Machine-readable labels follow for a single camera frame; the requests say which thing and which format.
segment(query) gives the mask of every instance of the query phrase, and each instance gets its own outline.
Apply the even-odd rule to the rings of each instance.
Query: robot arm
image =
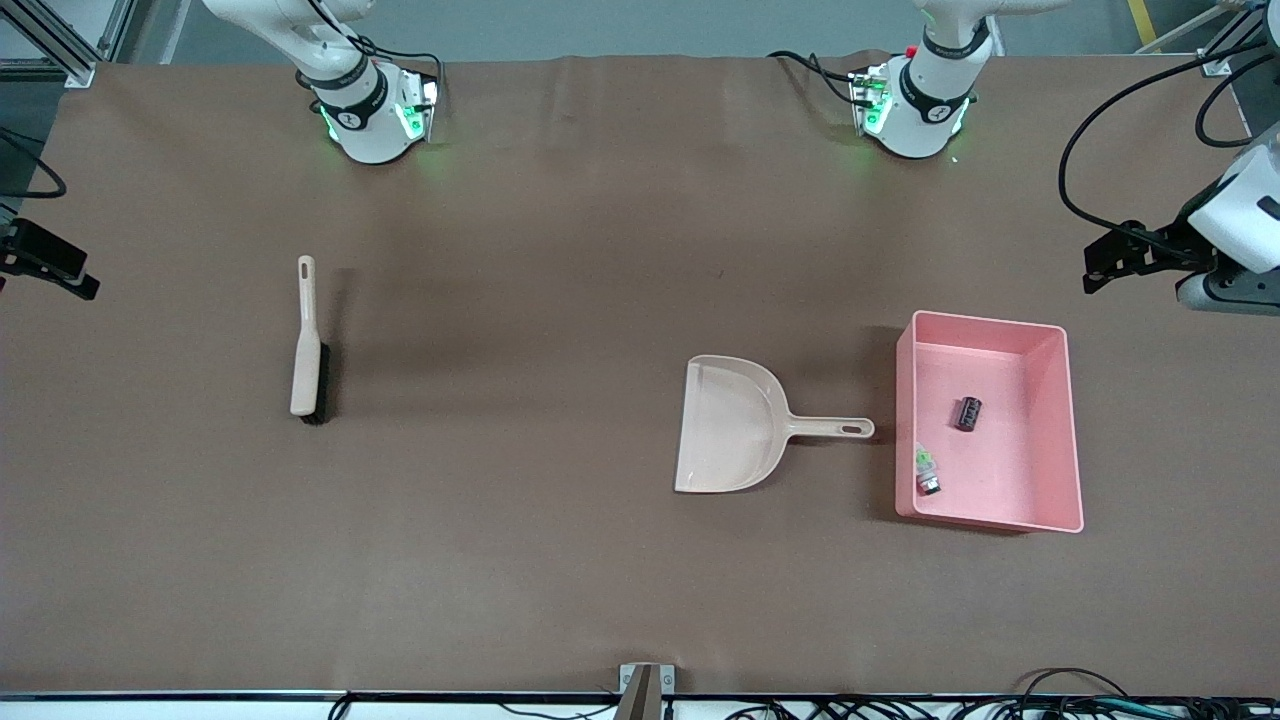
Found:
[[[205,5],[297,65],[320,99],[329,136],[353,160],[388,163],[428,140],[436,79],[370,58],[352,42],[357,36],[346,23],[367,15],[374,0],[205,0]]]
[[[913,0],[924,13],[924,32],[938,45],[964,47],[987,15],[1034,15],[1070,0]]]
[[[913,58],[893,58],[855,78],[859,131],[904,158],[936,155],[969,108],[974,79],[991,58],[987,15],[1028,15],[1070,0],[913,0],[924,13],[924,41]]]
[[[1280,49],[1280,3],[1267,8],[1266,28],[1272,50]],[[1280,315],[1280,123],[1249,142],[1174,222],[1155,231],[1137,220],[1124,225],[1152,241],[1111,231],[1089,245],[1085,293],[1128,275],[1180,270],[1190,274],[1176,283],[1178,300],[1193,310]]]

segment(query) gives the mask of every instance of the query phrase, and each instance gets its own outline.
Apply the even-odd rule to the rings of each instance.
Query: black cable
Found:
[[[360,698],[353,692],[342,693],[342,697],[329,707],[329,720],[343,720],[351,712],[351,703],[357,700]]]
[[[8,132],[9,135],[12,135],[12,136],[17,137],[18,140],[26,140],[27,142],[32,142],[32,143],[36,143],[36,145],[44,145],[44,143],[45,143],[45,141],[44,141],[44,140],[40,140],[38,137],[32,137],[32,136],[29,136],[29,135],[24,135],[24,133],[20,133],[20,132],[18,132],[18,131],[15,131],[15,129],[9,129],[9,128],[5,128],[5,131],[6,131],[6,132]]]
[[[45,164],[45,161],[40,159],[40,155],[36,155],[35,152],[32,152],[31,150],[28,150],[27,146],[24,146],[22,142],[18,142],[18,137],[19,137],[18,133],[13,132],[12,129],[9,129],[6,127],[0,127],[0,140],[3,140],[6,143],[9,143],[18,152],[20,152],[20,154],[26,155],[27,158],[31,158],[32,160],[35,160],[36,161],[36,167],[40,168],[46,176],[49,176],[49,179],[54,181],[54,184],[56,186],[56,188],[55,190],[37,190],[37,191],[18,191],[18,192],[10,192],[10,191],[6,191],[6,190],[0,190],[0,196],[4,196],[4,197],[20,197],[20,199],[24,199],[24,200],[52,200],[55,197],[61,197],[61,196],[67,195],[67,183],[63,182],[63,177],[59,176],[56,172],[54,172],[54,169],[50,168],[47,164]]]
[[[1143,233],[1143,232],[1139,232],[1139,231],[1137,231],[1134,228],[1125,227],[1125,225],[1121,225],[1121,224],[1117,224],[1117,223],[1112,223],[1111,220],[1100,218],[1100,217],[1097,217],[1097,215],[1094,215],[1092,213],[1085,211],[1079,205],[1076,205],[1075,202],[1073,202],[1070,195],[1066,191],[1066,168],[1068,168],[1068,164],[1070,163],[1070,160],[1071,160],[1071,151],[1075,150],[1075,143],[1080,141],[1080,137],[1084,135],[1084,131],[1089,129],[1089,126],[1092,126],[1093,122],[1097,120],[1098,117],[1102,115],[1102,113],[1107,111],[1107,109],[1110,109],[1112,105],[1115,105],[1116,102],[1119,102],[1119,101],[1124,100],[1125,97],[1133,95],[1134,92],[1138,92],[1139,90],[1142,90],[1142,88],[1144,88],[1147,86],[1155,85],[1155,83],[1157,83],[1157,82],[1160,82],[1162,79],[1171,78],[1171,77],[1174,77],[1174,76],[1176,76],[1179,73],[1185,73],[1188,70],[1193,70],[1196,68],[1199,68],[1201,65],[1207,65],[1208,63],[1216,63],[1217,60],[1222,60],[1225,58],[1230,58],[1230,56],[1238,55],[1240,53],[1247,53],[1249,50],[1257,50],[1258,47],[1262,47],[1265,45],[1266,45],[1266,41],[1260,40],[1260,41],[1254,41],[1254,42],[1249,42],[1249,44],[1242,45],[1239,47],[1233,47],[1230,50],[1222,50],[1222,51],[1219,51],[1219,53],[1211,53],[1208,55],[1204,55],[1203,58],[1197,58],[1194,60],[1183,63],[1180,65],[1175,65],[1172,68],[1169,68],[1167,70],[1158,72],[1158,73],[1156,73],[1156,74],[1153,74],[1153,76],[1151,76],[1148,78],[1140,79],[1140,81],[1130,85],[1129,87],[1125,87],[1120,92],[1116,92],[1115,95],[1112,95],[1111,97],[1108,97],[1106,100],[1106,102],[1103,102],[1102,105],[1098,105],[1097,109],[1094,109],[1092,113],[1089,113],[1089,115],[1087,118],[1084,118],[1084,122],[1080,123],[1080,127],[1075,128],[1075,132],[1071,135],[1071,138],[1069,141],[1066,141],[1066,147],[1062,149],[1062,158],[1059,160],[1059,164],[1057,164],[1057,195],[1062,200],[1062,205],[1065,205],[1068,210],[1070,210],[1073,214],[1075,214],[1075,217],[1080,218],[1082,220],[1087,220],[1089,223],[1093,223],[1093,224],[1096,224],[1098,227],[1102,227],[1102,228],[1106,228],[1108,231],[1115,231],[1115,232],[1119,232],[1119,233],[1124,233],[1124,234],[1126,234],[1129,237],[1133,237],[1133,238],[1135,238],[1135,240],[1138,240],[1140,242],[1151,245],[1152,247],[1162,250],[1162,251],[1165,251],[1165,252],[1167,252],[1167,254],[1170,254],[1170,255],[1172,255],[1175,258],[1179,258],[1181,260],[1197,260],[1196,255],[1192,254],[1192,252],[1185,252],[1185,251],[1181,251],[1181,250],[1175,250],[1175,249],[1165,245],[1162,241],[1160,241],[1156,237],[1155,233]]]
[[[1238,29],[1238,28],[1239,28],[1239,27],[1240,27],[1242,24],[1244,24],[1244,20],[1249,19],[1249,17],[1252,17],[1252,15],[1253,15],[1253,13],[1256,13],[1256,12],[1257,12],[1257,9],[1253,9],[1253,10],[1248,10],[1248,12],[1245,12],[1245,13],[1240,13],[1240,14],[1239,14],[1239,15],[1238,15],[1238,17],[1235,18],[1235,20],[1234,20],[1234,22],[1231,23],[1231,27],[1230,27],[1230,28],[1226,28],[1226,29],[1224,29],[1224,31],[1222,31],[1221,33],[1219,33],[1219,36],[1217,36],[1217,40],[1215,40],[1212,45],[1210,45],[1208,47],[1206,47],[1206,49],[1204,49],[1204,51],[1206,51],[1206,53],[1213,53],[1215,50],[1217,50],[1217,46],[1219,46],[1219,45],[1221,45],[1221,44],[1222,44],[1222,41],[1224,41],[1224,40],[1226,40],[1229,35],[1231,35],[1231,33],[1233,33],[1233,32],[1235,32],[1235,31],[1236,31],[1236,29]],[[1239,44],[1240,44],[1240,42],[1243,42],[1244,40],[1247,40],[1247,38],[1248,38],[1248,37],[1249,37],[1251,35],[1253,35],[1254,32],[1257,32],[1257,29],[1258,29],[1260,27],[1262,27],[1262,23],[1261,23],[1261,22],[1258,22],[1258,24],[1256,24],[1256,26],[1253,27],[1253,29],[1251,29],[1249,32],[1247,32],[1247,33],[1242,35],[1242,36],[1240,36],[1240,40],[1239,40],[1239,41],[1236,42],[1236,45],[1239,45]]]
[[[854,105],[854,106],[858,106],[858,108],[872,108],[872,102],[869,102],[867,100],[858,100],[856,97],[852,97],[852,96],[849,96],[849,95],[845,95],[844,92],[841,92],[840,88],[836,87],[836,83],[832,82],[832,79],[829,77],[827,77],[829,73],[827,73],[827,70],[823,69],[822,63],[818,60],[818,55],[817,54],[810,53],[809,54],[809,61],[813,63],[813,67],[818,68],[818,77],[822,78],[822,82],[827,83],[827,87],[829,87],[831,91],[836,94],[836,97],[840,97],[845,102],[849,102],[850,105]]]
[[[1084,675],[1087,678],[1093,678],[1094,680],[1101,680],[1110,685],[1120,697],[1129,697],[1129,693],[1124,691],[1120,685],[1115,684],[1110,678],[1093,670],[1085,670],[1084,667],[1046,667],[1039,675],[1032,678],[1032,682],[1027,684],[1027,691],[1023,692],[1023,702],[1027,702],[1036,692],[1036,685],[1043,683],[1044,680],[1055,675]]]
[[[895,700],[893,702],[896,705],[901,705],[902,707],[906,707],[906,708],[910,708],[910,710],[914,710],[914,711],[919,712],[922,716],[924,716],[925,720],[938,720],[938,717],[936,715],[933,715],[928,710],[924,710],[919,705],[915,705],[914,702],[910,702],[910,701],[906,701],[906,700]]]
[[[781,58],[781,59],[785,59],[785,60],[795,60],[796,63],[800,63],[810,73],[817,73],[818,77],[822,78],[822,82],[827,83],[827,87],[831,88],[831,91],[836,94],[836,97],[840,97],[841,100],[844,100],[845,102],[849,102],[850,105],[856,105],[858,108],[870,108],[872,106],[872,104],[868,102],[867,100],[858,100],[855,97],[851,97],[851,96],[845,95],[844,92],[841,92],[840,88],[836,87],[836,83],[832,82],[832,81],[837,81],[838,79],[841,82],[849,82],[849,74],[847,73],[846,74],[833,73],[833,72],[823,68],[822,67],[822,61],[818,60],[818,54],[817,53],[810,53],[809,58],[801,58],[800,55],[796,55],[795,53],[792,53],[790,50],[778,50],[776,53],[769,53],[768,56],[769,58]],[[865,70],[865,69],[867,68],[856,68],[856,69],[852,69],[852,70],[849,70],[849,72],[850,73],[856,73],[856,72],[861,72],[861,70]]]
[[[840,715],[840,720],[849,720],[850,716],[856,717],[858,720],[873,720],[863,715],[861,712],[863,705],[860,702],[854,702],[851,700],[841,698],[840,701],[837,701],[837,705],[842,705],[845,710],[845,712]]]
[[[826,717],[832,717],[832,719],[837,717],[837,715],[831,711],[831,703],[829,702],[814,701],[814,703],[813,703],[813,712],[810,712],[809,716],[805,717],[804,720],[818,720],[818,717],[824,717],[824,716]]]
[[[608,710],[613,710],[612,705],[607,705],[607,706],[604,706],[604,707],[602,707],[599,710],[593,710],[591,712],[582,712],[582,714],[579,714],[579,715],[570,715],[567,717],[561,717],[561,716],[556,716],[556,715],[544,715],[541,712],[530,712],[530,711],[525,711],[525,710],[515,710],[515,708],[512,708],[509,706],[506,706],[506,705],[503,705],[500,702],[498,703],[498,707],[506,710],[507,712],[509,712],[512,715],[521,715],[521,716],[525,716],[525,717],[540,717],[541,720],[585,720],[586,717],[595,717],[596,715],[599,715],[602,712],[605,712]]]
[[[964,706],[960,710],[957,710],[955,712],[955,715],[952,715],[950,717],[950,720],[965,720],[966,717],[969,717],[970,715],[973,715],[978,710],[982,710],[983,707],[987,707],[988,705],[996,705],[996,703],[1000,703],[1000,702],[1010,702],[1011,700],[1014,700],[1014,698],[1010,698],[1010,697],[992,697],[992,698],[988,698],[988,700],[977,701],[973,705],[968,705],[968,706]]]
[[[794,60],[794,61],[800,63],[801,65],[804,65],[810,73],[818,73],[818,72],[820,72],[820,73],[826,74],[827,77],[829,77],[831,79],[838,79],[841,82],[849,82],[849,76],[847,74],[840,74],[840,73],[833,73],[831,70],[823,70],[820,67],[810,64],[808,58],[803,58],[797,53],[792,53],[790,50],[777,50],[774,53],[769,53],[768,55],[765,55],[765,58],[782,58],[785,60]],[[856,72],[861,72],[861,70],[865,70],[865,69],[867,68],[856,68],[856,69],[850,70],[850,72],[855,72],[856,73]]]
[[[1217,83],[1217,87],[1208,94],[1208,97],[1206,97],[1204,102],[1201,104],[1199,111],[1196,113],[1196,137],[1198,137],[1201,142],[1208,145],[1210,147],[1244,147],[1245,145],[1253,142],[1254,138],[1252,137],[1242,137],[1239,140],[1217,140],[1216,137],[1210,137],[1208,133],[1204,132],[1204,118],[1208,117],[1208,110],[1213,106],[1213,101],[1216,101],[1220,95],[1226,92],[1226,88],[1231,87],[1231,83],[1244,77],[1244,73],[1252,70],[1253,68],[1266,64],[1272,58],[1275,58],[1275,55],[1268,53],[1261,58],[1249,60],[1248,63],[1231,70],[1231,74],[1226,76],[1226,79]]]
[[[762,710],[765,712],[765,716],[762,720],[767,720],[769,712],[773,714],[776,720],[800,720],[794,712],[783,707],[782,703],[776,700],[765,701],[765,705],[754,705],[741,710],[735,710],[724,716],[724,720],[755,720],[751,714],[760,712]]]
[[[330,29],[344,37],[347,42],[351,42],[356,47],[356,50],[360,51],[361,55],[365,55],[366,58],[380,58],[384,60],[390,60],[392,58],[404,58],[408,60],[419,60],[426,58],[433,63],[435,63],[436,78],[439,78],[440,85],[444,85],[444,63],[440,61],[440,59],[435,54],[399,53],[396,50],[388,50],[387,47],[379,46],[376,42],[370,40],[369,36],[365,35],[357,35],[352,37],[347,35],[347,32],[343,31],[342,27],[334,20],[333,15],[328,12],[328,8],[325,8],[324,0],[307,0],[307,4],[311,5],[311,9],[315,10],[315,14],[319,15],[320,19],[324,20],[324,23],[329,26]]]

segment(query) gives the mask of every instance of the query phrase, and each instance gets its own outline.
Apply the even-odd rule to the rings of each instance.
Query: brush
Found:
[[[320,328],[316,325],[316,261],[310,255],[298,258],[298,304],[302,307],[302,329],[293,355],[289,413],[308,425],[321,425],[329,419],[329,346],[320,342]]]

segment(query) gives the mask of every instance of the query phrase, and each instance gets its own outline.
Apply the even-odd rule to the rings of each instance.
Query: metal bracket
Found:
[[[84,88],[92,85],[93,65],[105,58],[45,0],[0,0],[0,18],[9,20],[67,73],[67,87]]]
[[[1216,53],[1226,47],[1235,47],[1236,45],[1240,45],[1244,41],[1247,41],[1253,33],[1258,32],[1258,29],[1262,28],[1265,24],[1262,20],[1258,20],[1257,23],[1253,24],[1248,23],[1249,18],[1252,18],[1253,14],[1257,13],[1260,9],[1262,9],[1261,5],[1244,6],[1242,12],[1235,17],[1235,19],[1226,23],[1226,26],[1222,29],[1220,29],[1217,35],[1213,36],[1213,40],[1211,40],[1208,45],[1196,50],[1196,56],[1203,58],[1210,53]],[[1204,74],[1204,77],[1229,76],[1231,74],[1231,59],[1226,58],[1213,63],[1207,63],[1201,67],[1201,72]]]
[[[671,694],[676,692],[676,666],[663,665],[660,662],[627,662],[626,665],[618,666],[618,692],[627,692],[627,683],[631,682],[631,676],[636,674],[643,666],[652,666],[658,671],[658,679],[662,680],[659,685],[662,687],[663,694]]]

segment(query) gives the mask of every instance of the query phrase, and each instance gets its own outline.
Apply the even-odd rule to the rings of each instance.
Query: pink plastic bin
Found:
[[[973,432],[960,400],[982,401]],[[915,482],[915,443],[942,491]],[[1084,529],[1066,332],[919,311],[897,341],[899,515],[1034,532]]]

